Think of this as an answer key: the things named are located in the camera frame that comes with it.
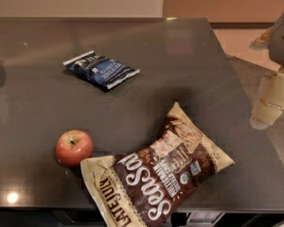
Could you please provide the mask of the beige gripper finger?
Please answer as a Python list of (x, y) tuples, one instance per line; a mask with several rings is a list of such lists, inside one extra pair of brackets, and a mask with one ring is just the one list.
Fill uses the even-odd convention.
[(256, 130), (271, 127), (284, 113), (284, 67), (265, 73), (253, 105), (250, 125)]

